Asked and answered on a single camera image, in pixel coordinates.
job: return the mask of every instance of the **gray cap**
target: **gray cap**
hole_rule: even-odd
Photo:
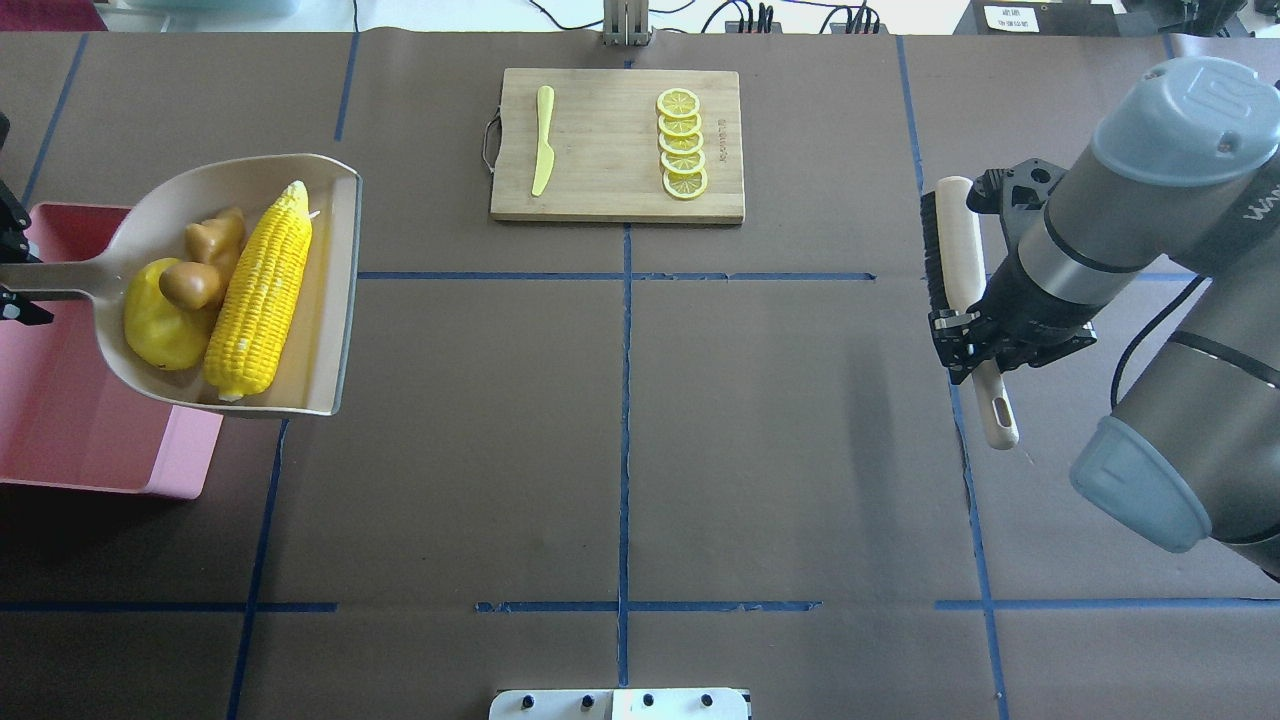
[[[1103,512],[1170,552],[1187,552],[1213,525],[1187,480],[1137,430],[1103,418],[1071,465],[1071,486]]]
[[[1152,68],[1093,133],[1093,154],[1116,174],[1201,187],[1260,168],[1280,145],[1280,91],[1220,58]]]

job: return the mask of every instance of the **white label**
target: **white label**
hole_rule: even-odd
[[[1005,32],[1039,32],[1034,8],[997,8],[986,5],[987,27]]]

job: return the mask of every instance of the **wooden cutting board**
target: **wooden cutting board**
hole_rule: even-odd
[[[556,88],[556,167],[534,197],[538,88]],[[676,200],[662,184],[658,95],[698,95],[707,191]],[[489,211],[499,220],[740,224],[742,113],[737,73],[508,68],[502,82],[502,146]]]

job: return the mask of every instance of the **pink bin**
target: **pink bin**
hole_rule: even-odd
[[[87,260],[128,211],[37,205],[26,234],[46,263]],[[0,322],[0,483],[197,497],[223,416],[151,400],[116,379],[87,300],[40,305],[52,324]]]

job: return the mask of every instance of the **beige dustpan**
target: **beige dustpan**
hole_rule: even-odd
[[[315,232],[293,327],[271,387],[224,404],[205,383],[198,366],[165,372],[134,355],[124,341],[123,319],[124,290],[133,274],[159,258],[186,259],[183,228],[224,208],[242,208],[252,228],[294,179],[305,182],[310,192]],[[97,345],[108,366],[148,397],[225,415],[332,415],[342,398],[351,338],[360,191],[355,170],[320,155],[273,155],[205,165],[147,193],[101,255],[77,263],[0,265],[0,286],[37,301],[87,297],[93,304]],[[28,237],[38,245],[32,232]]]

